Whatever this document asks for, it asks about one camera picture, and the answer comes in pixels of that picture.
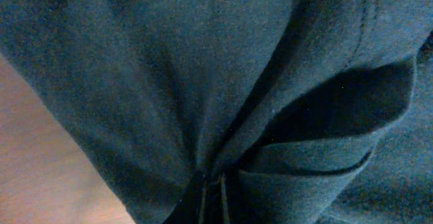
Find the dark green t-shirt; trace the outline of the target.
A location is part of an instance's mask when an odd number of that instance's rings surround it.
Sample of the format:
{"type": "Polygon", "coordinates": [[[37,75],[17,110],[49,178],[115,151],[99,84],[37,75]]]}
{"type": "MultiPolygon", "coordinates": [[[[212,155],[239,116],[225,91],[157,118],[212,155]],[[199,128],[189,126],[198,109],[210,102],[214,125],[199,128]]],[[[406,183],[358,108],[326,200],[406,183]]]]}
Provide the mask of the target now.
{"type": "Polygon", "coordinates": [[[1,0],[136,223],[431,223],[432,0],[1,0]]]}

